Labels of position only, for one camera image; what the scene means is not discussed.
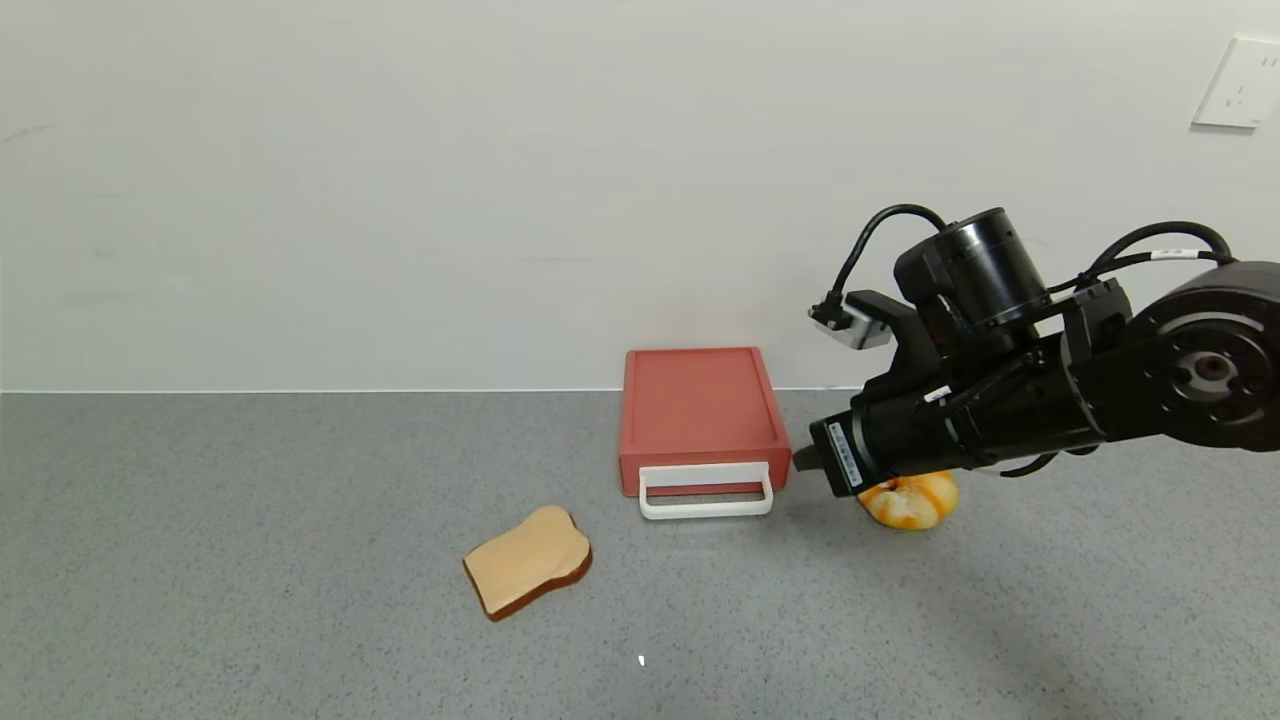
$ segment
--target white handle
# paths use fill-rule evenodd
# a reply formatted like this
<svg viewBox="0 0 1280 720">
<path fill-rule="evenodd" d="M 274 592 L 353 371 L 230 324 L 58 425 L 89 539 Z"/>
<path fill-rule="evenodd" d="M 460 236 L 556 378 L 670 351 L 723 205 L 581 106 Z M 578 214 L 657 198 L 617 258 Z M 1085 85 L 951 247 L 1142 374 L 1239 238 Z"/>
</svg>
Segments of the white handle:
<svg viewBox="0 0 1280 720">
<path fill-rule="evenodd" d="M 759 483 L 764 500 L 735 502 L 694 502 L 687 505 L 650 505 L 649 488 L 684 486 L 733 486 Z M 640 468 L 640 514 L 650 520 L 684 520 L 687 518 L 736 518 L 764 515 L 773 509 L 773 484 L 768 462 L 710 462 L 707 465 L 657 465 Z"/>
</svg>

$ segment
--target white wall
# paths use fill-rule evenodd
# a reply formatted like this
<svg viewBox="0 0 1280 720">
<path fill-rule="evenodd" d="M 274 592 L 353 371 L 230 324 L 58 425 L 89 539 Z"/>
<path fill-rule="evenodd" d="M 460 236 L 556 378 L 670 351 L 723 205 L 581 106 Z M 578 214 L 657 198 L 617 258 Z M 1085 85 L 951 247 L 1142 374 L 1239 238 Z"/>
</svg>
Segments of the white wall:
<svg viewBox="0 0 1280 720">
<path fill-rule="evenodd" d="M 6 0 L 0 386 L 617 387 L 721 343 L 856 384 L 888 351 L 804 309 L 899 201 L 1005 205 L 1047 281 L 1171 218 L 1280 260 L 1280 113 L 1188 128 L 1267 5 Z"/>
</svg>

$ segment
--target bread roll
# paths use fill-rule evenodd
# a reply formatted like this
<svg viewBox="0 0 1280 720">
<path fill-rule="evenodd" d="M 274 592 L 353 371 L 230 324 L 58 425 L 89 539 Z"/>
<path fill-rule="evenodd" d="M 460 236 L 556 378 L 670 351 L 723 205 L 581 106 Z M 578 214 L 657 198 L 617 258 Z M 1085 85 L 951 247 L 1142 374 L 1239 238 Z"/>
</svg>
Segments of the bread roll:
<svg viewBox="0 0 1280 720">
<path fill-rule="evenodd" d="M 883 482 L 858 496 L 882 525 L 927 530 L 955 510 L 959 492 L 951 473 L 906 475 Z"/>
</svg>

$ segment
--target label sticker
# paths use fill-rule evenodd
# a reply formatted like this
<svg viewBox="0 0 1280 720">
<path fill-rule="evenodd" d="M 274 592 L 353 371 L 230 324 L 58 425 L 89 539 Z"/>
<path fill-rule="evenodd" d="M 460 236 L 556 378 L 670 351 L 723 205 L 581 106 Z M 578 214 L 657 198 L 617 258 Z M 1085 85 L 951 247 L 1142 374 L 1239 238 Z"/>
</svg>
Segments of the label sticker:
<svg viewBox="0 0 1280 720">
<path fill-rule="evenodd" d="M 840 427 L 840 423 L 831 423 L 827 425 L 827 437 L 836 448 L 836 459 L 840 460 L 840 469 L 845 473 L 849 489 L 858 488 L 863 484 L 863 474 L 858 471 L 858 462 L 854 460 L 852 448 L 849 447 L 849 438 L 845 437 L 845 428 Z"/>
<path fill-rule="evenodd" d="M 934 388 L 924 393 L 924 401 L 933 402 L 934 400 L 938 400 L 940 397 L 946 397 L 948 395 L 951 395 L 951 386 L 942 386 L 940 388 Z"/>
<path fill-rule="evenodd" d="M 1199 250 L 1152 250 L 1152 260 L 1194 260 L 1199 258 Z"/>
</svg>

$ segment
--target barcode label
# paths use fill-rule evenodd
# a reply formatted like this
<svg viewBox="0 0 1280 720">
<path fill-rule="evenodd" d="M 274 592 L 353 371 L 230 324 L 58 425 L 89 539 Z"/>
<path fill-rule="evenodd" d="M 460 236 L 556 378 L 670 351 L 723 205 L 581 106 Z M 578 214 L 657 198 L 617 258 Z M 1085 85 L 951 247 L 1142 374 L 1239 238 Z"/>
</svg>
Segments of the barcode label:
<svg viewBox="0 0 1280 720">
<path fill-rule="evenodd" d="M 858 471 L 858 462 L 854 461 L 854 451 L 849 447 L 849 438 L 845 437 L 845 428 L 840 423 L 827 425 L 827 437 L 831 446 L 836 448 L 836 459 L 840 460 L 840 469 L 845 473 L 845 482 L 849 489 L 855 489 L 863 484 L 863 474 Z"/>
</svg>

